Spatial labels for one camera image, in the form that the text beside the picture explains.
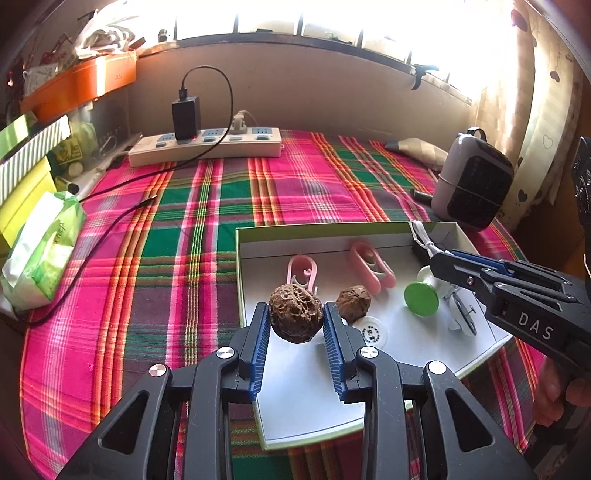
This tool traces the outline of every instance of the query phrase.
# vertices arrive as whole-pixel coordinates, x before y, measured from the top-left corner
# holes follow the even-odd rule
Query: black charging cable
[[[101,243],[105,240],[105,238],[107,237],[107,235],[109,235],[109,233],[111,232],[111,230],[113,228],[115,228],[115,225],[117,225],[125,216],[129,215],[131,212],[134,212],[134,211],[136,211],[136,210],[138,210],[140,208],[143,208],[143,207],[147,207],[149,205],[152,205],[154,203],[154,200],[155,199],[156,199],[156,195],[154,195],[154,196],[152,196],[150,198],[147,198],[145,200],[142,200],[138,204],[134,205],[131,208],[128,208],[126,211],[124,211],[123,213],[121,213],[113,221],[113,223],[111,223],[109,225],[108,229],[105,230],[105,232],[96,241],[96,243],[94,244],[94,246],[90,249],[90,252],[88,252],[88,255],[86,256],[86,258],[82,262],[82,265],[78,268],[78,271],[76,272],[76,275],[74,275],[74,278],[72,278],[72,281],[68,285],[68,288],[66,289],[66,291],[64,292],[64,294],[54,304],[54,306],[51,307],[51,310],[49,312],[47,312],[43,317],[41,317],[39,320],[36,320],[34,322],[31,321],[31,320],[28,320],[28,319],[20,319],[20,321],[22,321],[23,323],[25,323],[28,327],[39,327],[39,325],[43,325],[46,321],[48,321],[49,319],[51,319],[51,317],[53,317],[53,314],[56,312],[56,310],[59,307],[61,307],[61,305],[67,299],[68,295],[72,292],[72,289],[74,288],[74,286],[78,282],[78,279],[80,278],[80,275],[82,275],[82,272],[84,271],[84,269],[88,265],[88,262],[90,261],[90,259],[92,259],[92,257],[94,256],[96,250],[100,247]]]
[[[91,193],[90,195],[88,195],[88,197],[83,198],[80,202],[85,202],[91,198],[98,197],[99,195],[104,195],[105,193],[112,192],[113,190],[116,190],[120,187],[124,187],[125,185],[129,185],[130,183],[133,183],[135,181],[148,179],[148,178],[158,175],[160,173],[168,173],[169,171],[181,170],[182,168],[185,168],[187,165],[191,164],[192,162],[200,159],[202,156],[208,154],[209,152],[211,152],[211,150],[213,150],[220,143],[222,143],[223,139],[228,136],[228,133],[229,133],[230,129],[232,128],[232,120],[234,117],[234,91],[232,90],[232,84],[230,83],[228,76],[224,72],[222,72],[220,69],[218,69],[217,67],[212,67],[211,65],[200,65],[198,67],[193,67],[187,73],[185,73],[185,75],[183,77],[183,81],[181,83],[181,88],[178,91],[178,97],[180,100],[185,100],[187,98],[187,89],[185,88],[185,85],[184,85],[185,80],[187,79],[187,76],[189,75],[189,73],[191,73],[195,70],[199,70],[199,69],[209,69],[209,70],[215,70],[216,72],[218,72],[220,75],[222,75],[224,77],[224,79],[226,80],[226,83],[228,84],[228,89],[230,90],[230,120],[228,122],[228,128],[226,128],[226,132],[221,136],[221,138],[217,142],[215,142],[211,147],[209,147],[207,150],[205,150],[204,152],[201,152],[199,155],[196,155],[193,158],[189,158],[188,160],[184,160],[182,162],[179,162],[172,167],[163,168],[162,170],[153,171],[152,173],[146,173],[144,175],[140,175],[139,177],[134,177],[133,179],[122,181],[121,183],[118,183],[117,185],[113,185],[112,187],[109,187],[107,189]]]

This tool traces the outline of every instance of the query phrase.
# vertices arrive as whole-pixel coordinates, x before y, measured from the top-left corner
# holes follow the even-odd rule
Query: green circular lid
[[[419,281],[407,285],[404,289],[404,301],[411,312],[421,317],[429,317],[439,308],[439,297],[435,289]]]

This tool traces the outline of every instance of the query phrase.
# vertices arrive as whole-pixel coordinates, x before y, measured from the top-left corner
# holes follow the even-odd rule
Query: metal screw
[[[148,372],[150,372],[150,375],[152,375],[153,377],[162,377],[162,375],[164,375],[166,373],[166,365],[163,365],[163,364],[152,365],[150,367],[150,370],[148,370]]]
[[[223,346],[217,349],[216,355],[219,358],[230,358],[234,356],[234,349],[231,346]]]
[[[442,364],[441,362],[431,362],[429,364],[429,371],[432,374],[441,375],[447,371],[447,367],[445,366],[445,364]]]
[[[378,349],[373,346],[361,347],[361,356],[364,358],[376,358],[378,356]]]

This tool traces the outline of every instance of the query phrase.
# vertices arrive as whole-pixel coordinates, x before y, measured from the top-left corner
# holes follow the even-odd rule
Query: curtain
[[[583,73],[554,28],[524,0],[473,0],[490,68],[471,124],[502,151],[515,178],[498,213],[511,231],[545,197],[554,202],[579,119]]]

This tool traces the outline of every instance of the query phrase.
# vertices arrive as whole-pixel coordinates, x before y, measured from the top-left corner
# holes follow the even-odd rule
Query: bed
[[[280,158],[199,161],[84,203],[87,221],[58,297],[112,221],[157,195],[152,206],[115,226],[54,318],[27,333],[20,382],[22,426],[27,454],[44,477],[56,477],[152,364],[179,368],[229,342],[239,324],[235,228],[435,219],[430,208],[415,204],[408,193],[410,188],[432,191],[435,185],[433,174],[412,159],[390,153],[378,142],[297,131],[281,135]],[[95,191],[164,166],[132,169],[124,162],[107,172]],[[523,259],[497,221],[467,234],[483,255]],[[519,449],[527,446],[532,428],[532,393],[542,360],[540,353],[512,340],[465,379]],[[231,414],[238,480],[359,476],[361,433],[263,452],[252,408],[233,406]],[[179,449],[178,478],[182,456]]]

